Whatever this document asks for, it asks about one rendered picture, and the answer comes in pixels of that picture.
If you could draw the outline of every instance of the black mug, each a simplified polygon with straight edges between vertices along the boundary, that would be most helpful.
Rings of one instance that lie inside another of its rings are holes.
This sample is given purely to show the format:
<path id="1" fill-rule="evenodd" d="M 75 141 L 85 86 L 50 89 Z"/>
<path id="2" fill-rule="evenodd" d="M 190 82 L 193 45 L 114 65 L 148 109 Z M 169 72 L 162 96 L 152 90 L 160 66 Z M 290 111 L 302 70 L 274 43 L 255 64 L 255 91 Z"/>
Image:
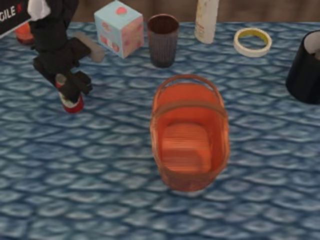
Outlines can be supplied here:
<path id="1" fill-rule="evenodd" d="M 297 100 L 320 104 L 320 30 L 304 36 L 295 56 L 286 88 Z"/>

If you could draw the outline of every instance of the table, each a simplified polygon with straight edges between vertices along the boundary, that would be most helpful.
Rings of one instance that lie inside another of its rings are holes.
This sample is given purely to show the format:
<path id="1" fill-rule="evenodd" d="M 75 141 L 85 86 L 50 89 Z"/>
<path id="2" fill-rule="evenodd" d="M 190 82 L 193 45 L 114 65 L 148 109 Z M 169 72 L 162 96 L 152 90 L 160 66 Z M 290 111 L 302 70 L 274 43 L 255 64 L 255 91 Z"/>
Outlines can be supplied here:
<path id="1" fill-rule="evenodd" d="M 244 27 L 269 32 L 268 55 L 236 53 Z M 170 69 L 150 64 L 147 44 L 124 60 L 109 51 L 101 64 L 82 60 L 94 89 L 77 115 L 33 70 L 36 53 L 13 35 L 1 39 L 0 239 L 319 240 L 320 107 L 285 88 L 301 39 L 319 28 L 220 23 L 204 45 L 183 23 Z M 93 23 L 75 31 L 97 38 Z M 149 120 L 157 86 L 188 73 L 221 91 L 231 156 L 208 188 L 180 193 L 157 173 Z"/>

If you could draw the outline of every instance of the white tube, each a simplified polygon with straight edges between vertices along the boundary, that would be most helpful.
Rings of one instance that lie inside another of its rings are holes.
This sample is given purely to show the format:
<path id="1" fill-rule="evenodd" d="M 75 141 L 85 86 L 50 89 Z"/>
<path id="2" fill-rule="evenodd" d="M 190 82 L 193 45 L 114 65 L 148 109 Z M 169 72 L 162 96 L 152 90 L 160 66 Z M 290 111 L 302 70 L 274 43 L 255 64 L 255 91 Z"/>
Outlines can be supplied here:
<path id="1" fill-rule="evenodd" d="M 219 0 L 198 0 L 195 19 L 195 37 L 204 44 L 215 38 Z"/>

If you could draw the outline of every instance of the blue wavy surface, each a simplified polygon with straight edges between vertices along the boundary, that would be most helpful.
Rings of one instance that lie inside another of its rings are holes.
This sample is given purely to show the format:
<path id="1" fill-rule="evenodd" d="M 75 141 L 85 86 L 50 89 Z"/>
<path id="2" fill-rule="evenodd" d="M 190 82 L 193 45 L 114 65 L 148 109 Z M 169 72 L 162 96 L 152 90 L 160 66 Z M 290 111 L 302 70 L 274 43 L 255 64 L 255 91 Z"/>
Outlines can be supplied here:
<path id="1" fill-rule="evenodd" d="M 244 27 L 269 32 L 268 55 L 236 53 Z M 320 240 L 320 107 L 284 85 L 301 39 L 319 28 L 221 23 L 204 45 L 184 23 L 170 69 L 150 64 L 147 44 L 127 59 L 82 60 L 94 90 L 77 115 L 33 70 L 35 52 L 1 39 L 0 239 Z M 95 29 L 74 23 L 70 33 L 96 39 Z M 228 167 L 195 193 L 162 183 L 148 130 L 156 87 L 186 73 L 218 86 L 230 124 Z"/>

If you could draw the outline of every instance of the red can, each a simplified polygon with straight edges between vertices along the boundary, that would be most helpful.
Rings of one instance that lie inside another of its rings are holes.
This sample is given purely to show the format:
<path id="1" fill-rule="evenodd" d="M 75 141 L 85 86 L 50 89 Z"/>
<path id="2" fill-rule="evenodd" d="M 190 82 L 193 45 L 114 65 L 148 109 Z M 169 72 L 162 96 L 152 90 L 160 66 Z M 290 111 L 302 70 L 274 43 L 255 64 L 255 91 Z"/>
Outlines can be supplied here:
<path id="1" fill-rule="evenodd" d="M 67 78 L 62 75 L 58 74 L 55 78 L 55 86 L 57 89 L 61 88 L 67 81 Z M 82 98 L 81 93 L 79 92 L 78 101 L 73 103 L 69 99 L 67 99 L 62 93 L 59 93 L 60 100 L 62 102 L 64 110 L 69 114 L 76 114 L 79 113 L 84 108 L 84 100 Z"/>

